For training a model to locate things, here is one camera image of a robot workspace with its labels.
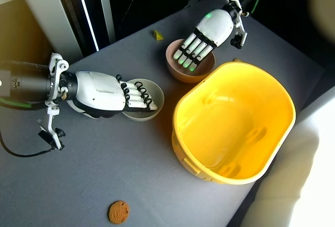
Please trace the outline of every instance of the table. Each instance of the table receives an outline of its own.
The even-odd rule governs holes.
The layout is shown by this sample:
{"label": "table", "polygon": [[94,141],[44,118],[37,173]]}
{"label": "table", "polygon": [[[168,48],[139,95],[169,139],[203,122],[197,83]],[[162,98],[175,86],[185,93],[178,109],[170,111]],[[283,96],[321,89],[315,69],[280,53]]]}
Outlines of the table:
{"label": "table", "polygon": [[[178,162],[171,146],[172,113],[194,85],[175,80],[165,49],[186,38],[221,0],[203,0],[90,55],[71,66],[124,80],[148,78],[165,93],[160,114],[134,122],[121,113],[93,120],[60,105],[54,127],[63,129],[65,148],[34,158],[17,158],[0,149],[0,223],[5,226],[110,226],[107,210],[116,200],[129,203],[123,226],[225,226],[252,184],[219,185],[200,180]],[[243,49],[226,43],[215,50],[216,66],[238,57],[268,71],[290,93],[300,111],[323,68],[256,20]],[[164,36],[155,41],[157,29]],[[47,149],[37,136],[39,111],[0,108],[0,128],[8,147],[30,154]]]}

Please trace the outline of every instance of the brown cookie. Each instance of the brown cookie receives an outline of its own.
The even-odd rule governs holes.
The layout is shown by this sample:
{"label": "brown cookie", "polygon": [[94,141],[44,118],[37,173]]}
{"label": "brown cookie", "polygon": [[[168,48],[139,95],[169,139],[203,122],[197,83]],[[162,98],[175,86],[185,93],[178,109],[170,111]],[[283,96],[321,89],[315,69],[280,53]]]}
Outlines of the brown cookie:
{"label": "brown cookie", "polygon": [[126,202],[116,201],[108,211],[108,218],[111,223],[120,224],[128,219],[130,207]]}

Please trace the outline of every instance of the yellow plastic tub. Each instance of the yellow plastic tub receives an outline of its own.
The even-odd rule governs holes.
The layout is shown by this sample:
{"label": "yellow plastic tub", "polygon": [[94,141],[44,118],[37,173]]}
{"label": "yellow plastic tub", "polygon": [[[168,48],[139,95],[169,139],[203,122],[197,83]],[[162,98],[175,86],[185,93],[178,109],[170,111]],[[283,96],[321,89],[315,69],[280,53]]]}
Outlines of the yellow plastic tub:
{"label": "yellow plastic tub", "polygon": [[289,94],[274,77],[256,66],[229,62],[177,104],[173,150],[203,180],[251,183],[269,167],[295,116]]}

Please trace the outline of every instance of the white light strip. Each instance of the white light strip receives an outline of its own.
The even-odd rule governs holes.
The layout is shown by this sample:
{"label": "white light strip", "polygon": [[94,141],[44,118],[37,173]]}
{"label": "white light strip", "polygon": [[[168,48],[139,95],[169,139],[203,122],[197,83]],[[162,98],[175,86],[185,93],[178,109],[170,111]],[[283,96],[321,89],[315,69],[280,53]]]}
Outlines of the white light strip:
{"label": "white light strip", "polygon": [[85,0],[81,0],[81,1],[82,1],[82,4],[83,4],[83,7],[84,7],[84,11],[85,11],[88,26],[90,27],[90,31],[91,31],[92,38],[93,38],[93,41],[94,41],[95,49],[96,49],[96,51],[99,51],[99,47],[98,47],[98,44],[96,43],[94,31],[93,31],[93,28],[92,28],[91,20],[90,20],[90,17],[88,15],[88,12],[87,12]]}

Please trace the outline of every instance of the robotic arm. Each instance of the robotic arm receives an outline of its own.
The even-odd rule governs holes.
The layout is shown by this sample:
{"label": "robotic arm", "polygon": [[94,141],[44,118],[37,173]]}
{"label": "robotic arm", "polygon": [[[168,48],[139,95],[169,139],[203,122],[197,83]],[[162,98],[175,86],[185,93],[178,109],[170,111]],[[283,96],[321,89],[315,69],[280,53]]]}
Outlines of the robotic arm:
{"label": "robotic arm", "polygon": [[69,64],[53,53],[49,66],[30,63],[6,63],[0,66],[0,97],[18,101],[44,102],[46,116],[38,120],[39,133],[54,149],[61,150],[63,130],[52,127],[60,113],[58,104],[69,106],[90,118],[109,118],[121,111],[151,112],[157,109],[141,82],[135,84],[90,71],[68,72]]}
{"label": "robotic arm", "polygon": [[[235,37],[231,45],[241,49],[248,33],[245,31],[241,16],[248,16],[243,12],[239,0],[224,0],[226,5],[208,13],[194,28],[193,33],[183,42],[173,55],[178,64],[194,71],[202,60],[216,47],[224,43],[236,28]],[[243,0],[247,6],[253,0]]]}

